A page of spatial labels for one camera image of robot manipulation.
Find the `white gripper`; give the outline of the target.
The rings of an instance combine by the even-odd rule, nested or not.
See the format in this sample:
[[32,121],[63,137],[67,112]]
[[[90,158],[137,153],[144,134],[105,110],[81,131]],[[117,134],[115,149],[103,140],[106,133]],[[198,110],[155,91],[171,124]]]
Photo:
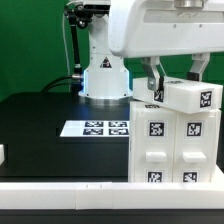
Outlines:
[[144,57],[149,90],[164,90],[160,58],[152,56],[193,54],[186,78],[201,81],[206,52],[224,51],[224,0],[111,0],[108,45],[116,56]]

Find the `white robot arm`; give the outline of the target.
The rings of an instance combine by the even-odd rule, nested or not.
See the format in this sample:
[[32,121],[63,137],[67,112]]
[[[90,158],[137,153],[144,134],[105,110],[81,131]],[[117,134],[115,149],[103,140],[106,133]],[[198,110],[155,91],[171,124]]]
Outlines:
[[161,57],[190,55],[187,78],[199,81],[210,54],[224,51],[224,0],[82,0],[78,9],[90,33],[83,93],[93,101],[132,95],[126,58],[141,58],[149,88],[158,90]]

